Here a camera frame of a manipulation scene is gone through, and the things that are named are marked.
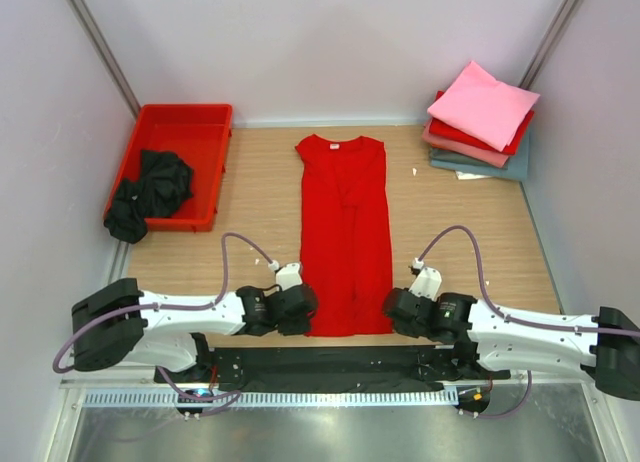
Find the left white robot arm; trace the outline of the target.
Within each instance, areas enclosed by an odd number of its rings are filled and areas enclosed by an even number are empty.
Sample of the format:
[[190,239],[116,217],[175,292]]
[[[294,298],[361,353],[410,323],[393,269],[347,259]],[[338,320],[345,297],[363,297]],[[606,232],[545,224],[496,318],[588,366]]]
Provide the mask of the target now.
[[302,335],[317,307],[304,283],[244,286],[223,297],[169,296],[124,278],[72,307],[72,368],[95,372],[126,362],[183,372],[204,362],[206,334]]

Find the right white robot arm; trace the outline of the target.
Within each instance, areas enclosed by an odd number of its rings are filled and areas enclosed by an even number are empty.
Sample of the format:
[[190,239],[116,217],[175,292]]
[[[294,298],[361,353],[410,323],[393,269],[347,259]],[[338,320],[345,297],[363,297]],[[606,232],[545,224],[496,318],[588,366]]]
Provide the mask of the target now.
[[488,372],[532,371],[591,379],[602,393],[639,399],[639,327],[622,311],[553,315],[492,307],[443,293],[436,300],[393,289],[383,313],[404,336],[452,347],[459,362]]

